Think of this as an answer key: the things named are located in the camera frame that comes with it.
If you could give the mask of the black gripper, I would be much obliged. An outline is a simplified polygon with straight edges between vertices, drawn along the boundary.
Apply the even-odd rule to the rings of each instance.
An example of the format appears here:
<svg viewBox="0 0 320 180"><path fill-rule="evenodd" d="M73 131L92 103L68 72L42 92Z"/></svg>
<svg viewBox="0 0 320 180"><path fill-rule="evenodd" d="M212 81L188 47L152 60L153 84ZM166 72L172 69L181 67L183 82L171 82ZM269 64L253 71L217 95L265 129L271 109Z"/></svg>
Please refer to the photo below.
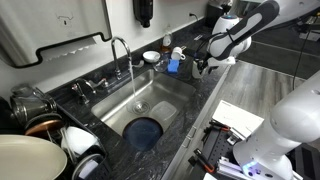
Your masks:
<svg viewBox="0 0 320 180"><path fill-rule="evenodd" d="M205 69L208 67L208 60L207 59L199 59L195 58L193 60L194 67L197 73L202 74Z"/></svg>

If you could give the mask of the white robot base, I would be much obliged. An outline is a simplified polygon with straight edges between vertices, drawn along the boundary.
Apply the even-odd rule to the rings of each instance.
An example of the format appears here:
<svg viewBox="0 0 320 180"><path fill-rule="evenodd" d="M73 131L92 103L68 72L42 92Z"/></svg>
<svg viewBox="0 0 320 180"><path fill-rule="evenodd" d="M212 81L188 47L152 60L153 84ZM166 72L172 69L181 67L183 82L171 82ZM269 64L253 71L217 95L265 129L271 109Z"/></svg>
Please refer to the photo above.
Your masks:
<svg viewBox="0 0 320 180"><path fill-rule="evenodd" d="M271 110L270 117L233 155L245 176L253 180L293 180L286 153L320 137L320 72L295 88Z"/></svg>

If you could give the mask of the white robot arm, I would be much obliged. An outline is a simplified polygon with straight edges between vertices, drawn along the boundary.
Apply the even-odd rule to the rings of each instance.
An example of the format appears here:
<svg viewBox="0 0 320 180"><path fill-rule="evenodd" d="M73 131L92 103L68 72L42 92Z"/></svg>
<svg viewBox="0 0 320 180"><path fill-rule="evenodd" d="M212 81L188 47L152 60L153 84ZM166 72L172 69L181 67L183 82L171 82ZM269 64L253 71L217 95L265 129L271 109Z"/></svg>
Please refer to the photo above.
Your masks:
<svg viewBox="0 0 320 180"><path fill-rule="evenodd" d="M194 53L194 70L202 75L208 68L233 65L236 56L250 47L254 34L301 17L319 7L319 0L264 0L242 19L236 15L221 16L212 34L206 38L206 57L198 56L203 44Z"/></svg>

